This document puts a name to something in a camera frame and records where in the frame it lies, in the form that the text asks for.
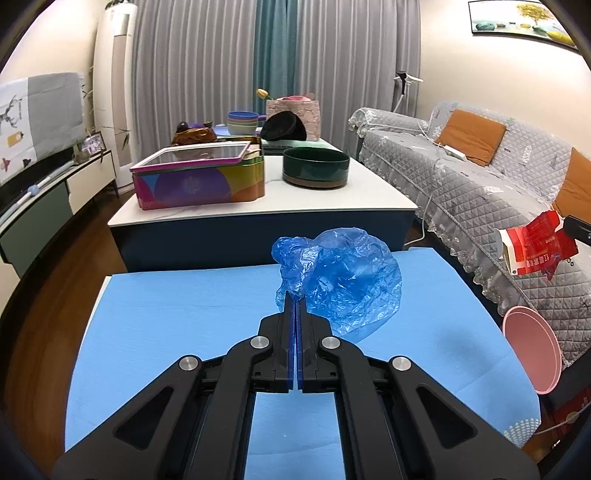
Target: wall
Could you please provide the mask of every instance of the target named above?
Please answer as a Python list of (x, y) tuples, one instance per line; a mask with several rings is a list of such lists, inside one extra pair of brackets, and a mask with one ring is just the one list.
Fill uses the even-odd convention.
[(591, 71), (565, 48), (520, 38), (473, 36), (467, 0), (420, 0), (417, 116), (441, 100), (514, 116), (591, 155)]
[[(55, 0), (39, 17), (0, 73), (0, 83), (45, 73), (78, 72), (91, 84), (96, 29), (108, 0)], [(86, 123), (92, 124), (91, 98)]]

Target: triangular cutout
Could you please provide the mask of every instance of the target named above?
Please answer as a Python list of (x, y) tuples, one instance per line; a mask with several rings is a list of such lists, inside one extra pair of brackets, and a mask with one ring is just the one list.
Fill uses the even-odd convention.
[(116, 430), (115, 437), (140, 450), (145, 450), (156, 432), (158, 422), (164, 414), (173, 391), (172, 387), (161, 390)]
[(466, 423), (429, 389), (418, 387), (417, 393), (444, 448), (454, 448), (476, 435), (476, 431), (470, 424)]

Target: sofa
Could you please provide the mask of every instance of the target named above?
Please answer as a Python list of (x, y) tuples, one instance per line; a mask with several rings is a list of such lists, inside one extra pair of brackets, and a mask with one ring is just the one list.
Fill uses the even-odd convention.
[[(504, 123), (506, 132), (487, 167), (446, 154), (437, 139), (455, 109)], [(548, 321), (564, 368), (591, 342), (591, 247), (562, 261), (548, 281), (541, 273), (512, 276), (498, 258), (494, 229), (525, 225), (551, 204), (564, 182), (571, 145), (520, 122), (459, 103), (437, 105), (424, 121), (371, 108), (349, 120), (360, 139), (358, 161), (418, 205), (417, 215), (473, 273), (483, 295), (509, 308), (525, 305)]]

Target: teal curtain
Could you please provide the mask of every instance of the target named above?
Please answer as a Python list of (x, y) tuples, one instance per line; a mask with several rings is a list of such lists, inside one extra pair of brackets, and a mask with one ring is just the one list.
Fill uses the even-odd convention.
[(295, 95), (298, 0), (257, 0), (252, 72), (254, 111), (265, 113), (256, 95), (262, 88), (271, 97)]

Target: silver bolt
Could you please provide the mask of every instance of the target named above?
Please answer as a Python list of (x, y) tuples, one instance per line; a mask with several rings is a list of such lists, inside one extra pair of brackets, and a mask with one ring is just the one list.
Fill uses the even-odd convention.
[(187, 372), (190, 372), (191, 370), (195, 370), (197, 368), (198, 364), (199, 364), (199, 360), (197, 360), (193, 356), (186, 356), (184, 358), (181, 358), (180, 361), (178, 362), (179, 367)]
[(324, 337), (322, 339), (322, 346), (328, 350), (334, 350), (340, 347), (340, 340), (337, 337)]
[(413, 364), (411, 363), (411, 361), (405, 356), (398, 356), (394, 360), (392, 360), (392, 366), (396, 370), (400, 370), (401, 372), (405, 372), (406, 370), (411, 368), (412, 365)]
[(261, 335), (253, 337), (251, 340), (251, 347), (253, 348), (267, 348), (269, 346), (269, 339)]

